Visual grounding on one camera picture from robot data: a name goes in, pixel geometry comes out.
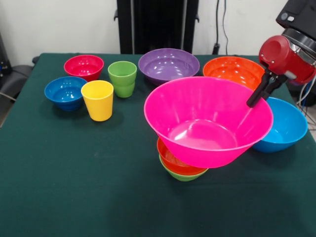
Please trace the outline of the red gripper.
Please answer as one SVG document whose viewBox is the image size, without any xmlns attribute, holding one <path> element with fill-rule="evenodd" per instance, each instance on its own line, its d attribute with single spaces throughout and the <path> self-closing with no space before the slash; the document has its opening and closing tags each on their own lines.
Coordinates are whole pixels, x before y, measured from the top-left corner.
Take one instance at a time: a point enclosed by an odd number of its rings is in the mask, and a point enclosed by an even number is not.
<svg viewBox="0 0 316 237">
<path fill-rule="evenodd" d="M 269 71 L 265 71 L 260 84 L 247 100 L 253 108 L 261 98 L 267 100 L 274 90 L 281 87 L 287 79 L 294 83 L 308 83 L 316 75 L 316 59 L 285 36 L 273 36 L 260 48 L 259 61 Z"/>
</svg>

